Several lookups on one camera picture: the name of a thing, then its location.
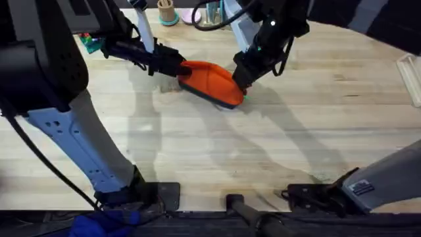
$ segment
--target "wooden tabletop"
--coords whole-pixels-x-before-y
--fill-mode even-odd
[[[133,10],[125,14],[137,22]],[[159,24],[159,42],[188,60],[228,70],[239,51],[233,32],[200,32],[182,22]],[[404,53],[360,34],[321,24],[296,40],[281,77],[255,82],[249,99],[219,110],[173,78],[149,77],[132,63],[84,52],[88,90],[120,151],[147,181],[182,185],[181,210],[223,210],[224,196],[245,195],[260,210],[287,210],[273,191],[290,183],[333,182],[415,142],[421,113],[410,104],[395,61]],[[46,156],[90,196],[77,166],[36,128],[20,119]],[[0,209],[91,209],[47,170],[0,119]],[[421,211],[419,201],[380,211]]]

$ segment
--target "black mount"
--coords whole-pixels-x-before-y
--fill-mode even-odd
[[[338,217],[364,215],[365,212],[341,190],[343,181],[358,169],[349,171],[333,184],[290,184],[287,190],[282,190],[276,195],[288,201],[292,212],[322,211],[335,213]]]
[[[128,203],[140,203],[142,207],[163,202],[165,211],[177,211],[180,205],[180,184],[177,182],[145,182],[137,167],[130,186],[118,192],[95,192],[97,201],[107,208]]]

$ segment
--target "orange object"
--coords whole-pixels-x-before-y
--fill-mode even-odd
[[[191,68],[190,76],[178,76],[181,88],[229,109],[243,103],[243,92],[221,66],[201,61],[184,61],[181,65]]]

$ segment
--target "blue cloth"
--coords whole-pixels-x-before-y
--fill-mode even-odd
[[[122,211],[105,211],[105,213],[116,220],[124,223]],[[130,213],[130,224],[137,224],[140,221],[140,214],[137,211]],[[74,219],[69,237],[125,237],[131,233],[134,226],[122,225],[116,221],[106,218],[101,213],[94,213],[89,216],[77,216]]]

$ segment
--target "black cable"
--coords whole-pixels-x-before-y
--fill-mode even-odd
[[[0,103],[2,108],[2,113],[8,120],[8,122],[11,124],[13,129],[16,131],[16,133],[22,138],[24,143],[31,149],[32,152],[35,153],[35,155],[38,157],[38,159],[51,171],[53,172],[58,178],[60,178],[67,186],[69,186],[73,191],[75,191],[79,196],[81,196],[90,206],[93,207],[95,211],[100,212],[104,217],[108,218],[111,221],[114,221],[118,224],[125,225],[125,226],[141,226],[147,223],[150,223],[161,216],[164,215],[164,213],[161,213],[155,217],[150,218],[149,220],[139,223],[139,224],[130,224],[125,223],[120,220],[114,219],[107,215],[101,208],[99,208],[94,201],[92,201],[79,187],[77,187],[72,181],[70,181],[59,169],[57,169],[45,156],[44,154],[38,149],[38,147],[31,141],[27,133],[22,129],[22,127],[19,125],[19,123],[16,121],[14,115],[10,114],[11,106],[9,105],[8,101],[4,97],[0,97]]]
[[[229,24],[231,24],[233,21],[237,20],[239,17],[241,17],[244,13],[246,13],[248,10],[250,10],[252,7],[254,7],[254,4],[257,3],[259,0],[252,0],[247,6],[245,6],[243,9],[241,9],[238,13],[235,13],[231,18],[217,24],[214,26],[200,26],[198,22],[196,22],[195,20],[195,15],[197,10],[199,9],[199,7],[203,4],[206,3],[213,3],[213,2],[217,2],[219,0],[204,0],[200,3],[198,3],[194,8],[193,8],[193,12],[191,13],[191,23],[193,24],[193,26],[201,31],[212,31],[212,30],[217,30],[217,29],[221,29],[224,26],[227,26]]]
[[[291,51],[293,43],[294,43],[294,36],[291,36],[289,38],[289,41],[288,41],[287,49],[285,50],[285,58],[282,60],[281,67],[279,68],[279,71],[276,71],[276,66],[274,66],[274,68],[272,68],[272,72],[273,72],[274,76],[280,76],[284,72],[285,66],[286,66],[287,61],[288,61],[289,52]]]

